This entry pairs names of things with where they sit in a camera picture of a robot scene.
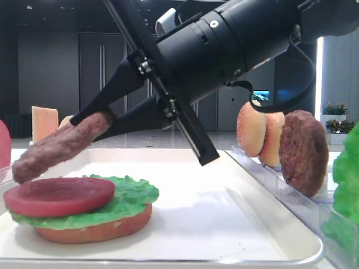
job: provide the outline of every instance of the burger patty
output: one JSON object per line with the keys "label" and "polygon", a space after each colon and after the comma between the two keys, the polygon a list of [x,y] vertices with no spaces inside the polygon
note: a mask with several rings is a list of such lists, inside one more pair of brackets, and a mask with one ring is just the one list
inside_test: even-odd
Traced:
{"label": "burger patty", "polygon": [[102,135],[114,121],[112,112],[97,112],[79,125],[67,123],[58,131],[38,141],[12,166],[18,183],[31,181],[63,161],[70,160]]}
{"label": "burger patty", "polygon": [[296,110],[286,115],[279,159],[288,184],[305,196],[317,194],[326,175],[329,150],[326,131],[311,113]]}

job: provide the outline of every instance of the red object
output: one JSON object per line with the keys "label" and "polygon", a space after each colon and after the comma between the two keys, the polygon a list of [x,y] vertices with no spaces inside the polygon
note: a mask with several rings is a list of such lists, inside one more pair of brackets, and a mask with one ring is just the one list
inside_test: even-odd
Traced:
{"label": "red object", "polygon": [[50,178],[24,183],[4,193],[6,207],[22,216],[77,215],[108,204],[115,185],[98,178]]}
{"label": "red object", "polygon": [[0,169],[10,166],[10,162],[11,162],[11,137],[6,125],[0,120]]}

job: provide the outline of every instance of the cheese slice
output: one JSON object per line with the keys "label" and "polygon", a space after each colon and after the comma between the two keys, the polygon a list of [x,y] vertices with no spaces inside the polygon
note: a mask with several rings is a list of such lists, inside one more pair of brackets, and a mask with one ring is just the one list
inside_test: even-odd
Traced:
{"label": "cheese slice", "polygon": [[32,106],[33,113],[33,142],[51,135],[58,128],[57,109]]}
{"label": "cheese slice", "polygon": [[65,117],[61,123],[60,123],[60,126],[58,127],[59,129],[64,127],[68,122],[70,122],[70,119],[72,118],[73,116],[67,116]]}

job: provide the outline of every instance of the potted plant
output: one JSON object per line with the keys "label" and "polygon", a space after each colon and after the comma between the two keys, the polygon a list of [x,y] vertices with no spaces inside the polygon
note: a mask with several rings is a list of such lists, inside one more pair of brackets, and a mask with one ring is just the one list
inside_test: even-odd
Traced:
{"label": "potted plant", "polygon": [[323,126],[330,120],[336,120],[342,122],[347,119],[348,109],[345,108],[344,104],[331,105],[329,102],[322,107],[320,122]]}
{"label": "potted plant", "polygon": [[350,120],[329,120],[326,123],[328,134],[326,135],[328,144],[341,145],[347,138],[349,132],[354,128],[354,122]]}

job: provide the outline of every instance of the clear plastic container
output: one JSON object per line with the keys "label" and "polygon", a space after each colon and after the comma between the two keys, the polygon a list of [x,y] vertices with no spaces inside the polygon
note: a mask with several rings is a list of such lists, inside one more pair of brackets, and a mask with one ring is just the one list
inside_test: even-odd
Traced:
{"label": "clear plastic container", "polygon": [[[322,238],[326,247],[326,257],[334,266],[339,269],[359,267],[358,227],[333,209],[333,191],[322,192],[309,199],[281,179],[278,171],[258,165],[237,147],[232,147],[231,156]],[[332,169],[329,167],[328,177],[331,176]]]}

